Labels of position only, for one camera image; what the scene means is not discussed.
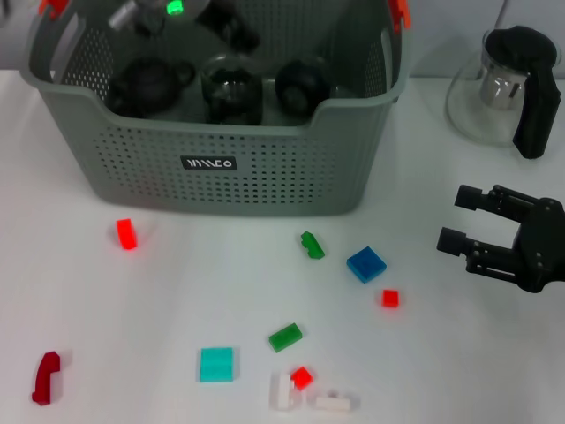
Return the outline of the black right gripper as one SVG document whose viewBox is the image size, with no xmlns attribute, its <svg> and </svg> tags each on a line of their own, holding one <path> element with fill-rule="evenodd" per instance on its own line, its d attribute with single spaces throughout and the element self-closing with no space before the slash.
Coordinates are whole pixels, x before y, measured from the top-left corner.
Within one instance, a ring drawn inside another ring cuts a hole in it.
<svg viewBox="0 0 565 424">
<path fill-rule="evenodd" d="M 564 208 L 559 201 L 536 199 L 501 185 L 487 193 L 461 185 L 455 205 L 520 223 L 513 244 L 515 251 L 443 227 L 437 250 L 456 257 L 463 255 L 467 272 L 517 284 L 526 292 L 541 292 L 547 284 L 564 281 Z"/>
</svg>

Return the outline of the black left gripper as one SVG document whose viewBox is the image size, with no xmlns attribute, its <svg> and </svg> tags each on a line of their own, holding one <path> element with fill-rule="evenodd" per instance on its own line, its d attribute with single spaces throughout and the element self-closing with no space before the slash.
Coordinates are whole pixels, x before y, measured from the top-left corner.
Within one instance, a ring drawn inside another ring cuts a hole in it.
<svg viewBox="0 0 565 424">
<path fill-rule="evenodd" d="M 260 36 L 232 2 L 209 2 L 196 22 L 214 33 L 230 49 L 257 49 Z"/>
</svg>

